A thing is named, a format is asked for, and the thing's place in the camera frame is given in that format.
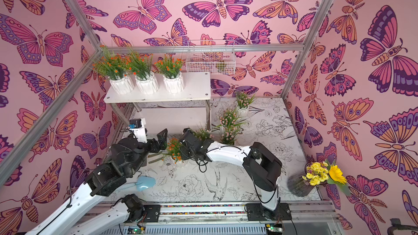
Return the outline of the orange plant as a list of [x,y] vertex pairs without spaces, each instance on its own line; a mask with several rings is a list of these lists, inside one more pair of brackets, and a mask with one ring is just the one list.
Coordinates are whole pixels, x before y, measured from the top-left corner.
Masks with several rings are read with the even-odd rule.
[[178,94],[185,89],[182,75],[183,61],[175,59],[171,55],[160,58],[154,66],[157,72],[163,76],[163,83],[170,94]]
[[166,148],[166,154],[164,155],[164,159],[171,158],[174,163],[183,163],[183,157],[181,153],[182,144],[179,142],[178,139],[172,138]]
[[130,58],[111,52],[105,45],[101,45],[100,49],[101,57],[93,62],[93,70],[107,78],[117,94],[132,92],[135,87],[130,77]]
[[153,95],[159,90],[152,59],[152,54],[138,53],[134,50],[126,57],[127,70],[134,75],[137,87],[144,95]]

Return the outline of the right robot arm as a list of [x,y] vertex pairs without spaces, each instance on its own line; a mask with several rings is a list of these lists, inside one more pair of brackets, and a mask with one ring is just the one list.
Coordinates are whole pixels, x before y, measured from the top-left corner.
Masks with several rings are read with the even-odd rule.
[[185,128],[179,139],[180,155],[185,161],[193,160],[199,166],[212,162],[229,163],[242,167],[248,174],[260,200],[256,211],[246,206],[248,214],[258,214],[267,220],[290,218],[290,211],[280,202],[278,195],[282,162],[263,144],[250,146],[222,144],[213,139],[200,140],[193,131]]

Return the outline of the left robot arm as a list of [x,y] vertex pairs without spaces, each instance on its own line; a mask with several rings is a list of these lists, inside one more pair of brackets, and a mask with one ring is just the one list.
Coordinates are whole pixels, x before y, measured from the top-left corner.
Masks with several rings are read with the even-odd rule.
[[156,138],[140,142],[131,133],[110,147],[110,156],[97,166],[57,210],[41,224],[29,231],[30,235],[95,235],[117,224],[141,222],[147,210],[139,197],[129,194],[118,200],[110,210],[83,222],[78,221],[98,203],[117,190],[130,185],[129,178],[143,166],[149,153],[157,153],[167,146],[168,130],[164,129]]

